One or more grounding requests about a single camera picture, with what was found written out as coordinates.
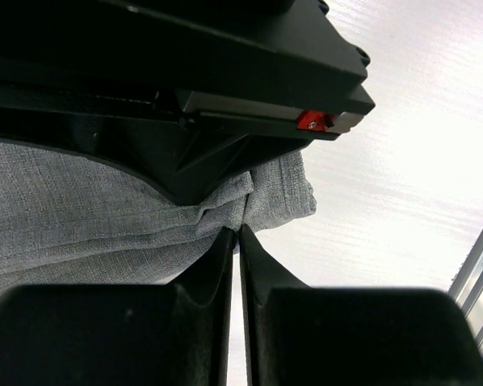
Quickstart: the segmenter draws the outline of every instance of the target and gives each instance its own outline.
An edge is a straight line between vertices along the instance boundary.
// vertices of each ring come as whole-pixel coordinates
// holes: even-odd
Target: white surface
[[[483,0],[328,4],[372,59],[377,107],[303,152],[316,215],[258,237],[310,285],[447,290],[483,227]],[[246,384],[240,301],[230,386]]]

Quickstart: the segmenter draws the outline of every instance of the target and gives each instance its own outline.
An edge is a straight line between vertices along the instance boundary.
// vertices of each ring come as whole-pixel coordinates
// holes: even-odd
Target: gray cloth
[[[186,269],[223,226],[275,228],[315,209],[298,152],[177,207],[112,167],[0,143],[0,293],[26,283],[155,283]]]

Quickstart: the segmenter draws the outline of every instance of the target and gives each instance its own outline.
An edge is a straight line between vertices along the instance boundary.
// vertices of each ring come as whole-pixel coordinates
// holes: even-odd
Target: folded cloth
[[[0,143],[0,294],[34,283],[155,283],[186,269],[224,226],[258,231],[315,210],[299,152],[178,207],[112,167]]]

